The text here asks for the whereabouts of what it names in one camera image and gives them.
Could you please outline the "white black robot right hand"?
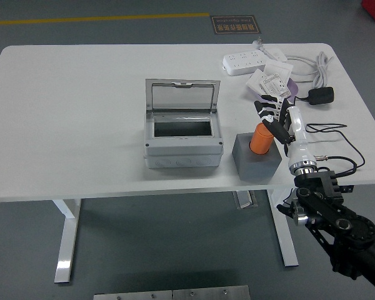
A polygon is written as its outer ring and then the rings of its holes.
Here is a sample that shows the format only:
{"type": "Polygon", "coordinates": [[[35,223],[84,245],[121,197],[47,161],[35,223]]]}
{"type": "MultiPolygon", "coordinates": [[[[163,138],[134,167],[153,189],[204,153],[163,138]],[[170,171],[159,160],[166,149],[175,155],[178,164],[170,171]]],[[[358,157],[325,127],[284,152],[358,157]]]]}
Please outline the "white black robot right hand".
{"type": "Polygon", "coordinates": [[[262,95],[254,101],[254,106],[261,122],[284,145],[290,173],[297,176],[316,172],[316,158],[308,149],[299,108],[287,99],[270,95],[262,95]]]}

